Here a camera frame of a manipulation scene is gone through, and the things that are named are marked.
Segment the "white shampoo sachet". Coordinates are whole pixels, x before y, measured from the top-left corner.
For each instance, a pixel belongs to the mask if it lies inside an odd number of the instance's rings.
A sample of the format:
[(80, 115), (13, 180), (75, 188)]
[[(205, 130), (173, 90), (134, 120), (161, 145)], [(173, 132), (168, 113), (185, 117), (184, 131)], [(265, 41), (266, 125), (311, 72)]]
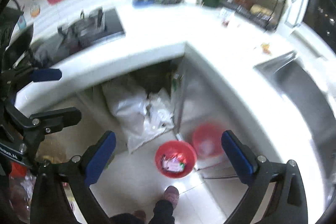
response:
[(228, 27), (230, 21), (235, 17), (235, 12), (232, 10), (222, 9), (220, 11), (222, 17), (222, 25)]

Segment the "black gas stove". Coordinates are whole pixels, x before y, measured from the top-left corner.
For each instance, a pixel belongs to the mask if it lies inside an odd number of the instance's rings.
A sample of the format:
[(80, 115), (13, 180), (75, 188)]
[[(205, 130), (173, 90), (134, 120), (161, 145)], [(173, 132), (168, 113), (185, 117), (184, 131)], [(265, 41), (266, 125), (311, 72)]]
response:
[(48, 68), (52, 65), (85, 50), (125, 35), (116, 9), (104, 11), (98, 8), (69, 25), (58, 26), (57, 33), (45, 39), (33, 50), (34, 58)]

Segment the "pink slipper foot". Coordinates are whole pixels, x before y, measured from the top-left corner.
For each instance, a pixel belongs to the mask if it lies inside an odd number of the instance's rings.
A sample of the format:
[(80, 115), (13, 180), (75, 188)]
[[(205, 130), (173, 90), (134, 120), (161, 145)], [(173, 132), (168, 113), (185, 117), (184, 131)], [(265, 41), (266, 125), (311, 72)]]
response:
[(141, 221), (146, 221), (146, 213), (143, 210), (136, 210), (133, 215)]
[(167, 189), (164, 191), (163, 199), (166, 201), (169, 201), (173, 209), (177, 207), (178, 201), (179, 201), (179, 191), (175, 186), (168, 186)]

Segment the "ginger root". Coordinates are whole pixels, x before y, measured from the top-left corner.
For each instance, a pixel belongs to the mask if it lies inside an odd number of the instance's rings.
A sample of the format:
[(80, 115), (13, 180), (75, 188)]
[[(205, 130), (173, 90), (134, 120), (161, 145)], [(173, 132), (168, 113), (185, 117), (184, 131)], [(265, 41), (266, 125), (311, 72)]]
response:
[(272, 16), (272, 11), (266, 7), (262, 7), (260, 5), (254, 4), (251, 9), (250, 13), (254, 16), (258, 17), (265, 17), (265, 16)]

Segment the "blue saucer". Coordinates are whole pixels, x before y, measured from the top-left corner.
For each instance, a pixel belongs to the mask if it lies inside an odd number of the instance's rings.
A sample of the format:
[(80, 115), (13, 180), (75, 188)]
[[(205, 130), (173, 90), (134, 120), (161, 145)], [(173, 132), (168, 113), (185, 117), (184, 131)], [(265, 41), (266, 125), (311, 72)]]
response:
[(155, 4), (155, 0), (133, 0), (133, 7), (147, 7)]

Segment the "black wok pan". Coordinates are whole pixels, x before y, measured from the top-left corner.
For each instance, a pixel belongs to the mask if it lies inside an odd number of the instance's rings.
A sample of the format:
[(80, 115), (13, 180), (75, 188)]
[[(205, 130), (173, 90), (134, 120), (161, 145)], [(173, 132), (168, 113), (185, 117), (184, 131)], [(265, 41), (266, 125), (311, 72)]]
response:
[(17, 0), (16, 8), (5, 7), (1, 12), (1, 71), (12, 69), (17, 60), (29, 50), (34, 25), (27, 25)]

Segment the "red trash bin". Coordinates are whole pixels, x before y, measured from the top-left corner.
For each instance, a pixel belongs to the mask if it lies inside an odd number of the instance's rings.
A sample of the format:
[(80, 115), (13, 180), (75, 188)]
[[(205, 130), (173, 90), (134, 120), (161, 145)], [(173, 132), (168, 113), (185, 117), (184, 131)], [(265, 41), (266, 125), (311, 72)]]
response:
[(197, 163), (194, 148), (185, 141), (171, 140), (159, 146), (154, 157), (157, 170), (168, 178), (183, 178)]

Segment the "stainless steel sink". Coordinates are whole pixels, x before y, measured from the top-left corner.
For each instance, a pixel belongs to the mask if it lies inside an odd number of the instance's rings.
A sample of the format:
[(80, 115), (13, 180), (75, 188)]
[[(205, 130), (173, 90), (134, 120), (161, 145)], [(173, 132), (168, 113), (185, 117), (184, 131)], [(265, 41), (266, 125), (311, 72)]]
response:
[(255, 66), (272, 85), (285, 94), (306, 121), (318, 152), (325, 164), (335, 160), (335, 115), (295, 51)]

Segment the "yellow red sauce packet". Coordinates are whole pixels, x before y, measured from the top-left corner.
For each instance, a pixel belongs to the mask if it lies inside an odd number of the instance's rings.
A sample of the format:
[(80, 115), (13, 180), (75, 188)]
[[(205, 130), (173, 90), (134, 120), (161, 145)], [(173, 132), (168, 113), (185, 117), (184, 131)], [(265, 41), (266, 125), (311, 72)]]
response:
[(269, 44), (262, 44), (261, 45), (261, 47), (262, 47), (262, 51), (265, 53), (265, 54), (267, 54), (267, 55), (270, 55), (271, 54), (271, 52), (270, 52), (270, 45)]

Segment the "dark green enamel mug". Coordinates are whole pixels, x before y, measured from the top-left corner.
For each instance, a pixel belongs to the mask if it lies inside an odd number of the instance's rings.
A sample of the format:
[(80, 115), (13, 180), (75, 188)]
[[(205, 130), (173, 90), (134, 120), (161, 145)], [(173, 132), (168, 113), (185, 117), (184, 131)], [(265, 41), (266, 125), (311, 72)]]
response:
[(202, 5), (210, 8), (218, 8), (220, 0), (202, 0)]

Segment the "pink slipper right foot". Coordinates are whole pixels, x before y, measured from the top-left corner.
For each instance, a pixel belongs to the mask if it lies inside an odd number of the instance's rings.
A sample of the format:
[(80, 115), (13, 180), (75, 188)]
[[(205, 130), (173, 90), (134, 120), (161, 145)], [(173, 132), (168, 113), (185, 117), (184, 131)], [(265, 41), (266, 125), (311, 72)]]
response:
[(177, 207), (178, 201), (179, 201), (179, 191), (175, 186), (168, 186), (167, 189), (164, 191), (163, 199), (166, 201), (169, 201), (173, 209)]

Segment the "white woven sack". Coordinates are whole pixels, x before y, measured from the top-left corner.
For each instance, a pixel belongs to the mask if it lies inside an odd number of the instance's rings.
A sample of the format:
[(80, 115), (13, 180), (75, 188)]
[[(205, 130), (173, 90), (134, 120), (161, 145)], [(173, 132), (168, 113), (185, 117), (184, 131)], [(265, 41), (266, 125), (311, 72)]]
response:
[(106, 104), (123, 131), (129, 153), (156, 138), (160, 131), (149, 117), (146, 90), (128, 75), (123, 75), (102, 84)]

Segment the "pink slipper left foot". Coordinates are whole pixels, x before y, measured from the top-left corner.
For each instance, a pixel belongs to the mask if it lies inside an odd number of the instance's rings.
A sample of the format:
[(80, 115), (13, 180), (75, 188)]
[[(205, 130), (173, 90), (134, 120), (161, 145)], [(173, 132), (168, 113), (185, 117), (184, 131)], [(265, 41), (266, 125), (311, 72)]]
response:
[(146, 221), (146, 213), (143, 210), (136, 210), (133, 215), (141, 221)]

